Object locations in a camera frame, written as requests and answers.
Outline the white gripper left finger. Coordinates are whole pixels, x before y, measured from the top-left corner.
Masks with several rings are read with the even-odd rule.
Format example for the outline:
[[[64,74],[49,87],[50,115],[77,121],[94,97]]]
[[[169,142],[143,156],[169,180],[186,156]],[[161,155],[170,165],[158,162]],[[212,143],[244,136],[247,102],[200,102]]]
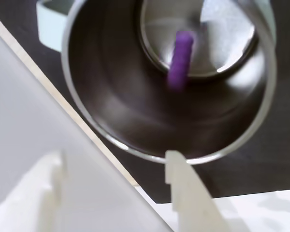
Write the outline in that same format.
[[[67,176],[66,157],[41,157],[0,203],[0,232],[53,232]]]

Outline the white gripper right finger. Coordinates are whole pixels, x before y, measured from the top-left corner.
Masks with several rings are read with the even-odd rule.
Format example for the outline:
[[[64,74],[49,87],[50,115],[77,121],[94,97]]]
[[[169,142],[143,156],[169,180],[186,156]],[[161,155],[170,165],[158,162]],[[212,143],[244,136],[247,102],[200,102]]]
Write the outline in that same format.
[[[180,232],[229,232],[224,219],[198,174],[178,151],[165,153],[165,183],[171,188]]]

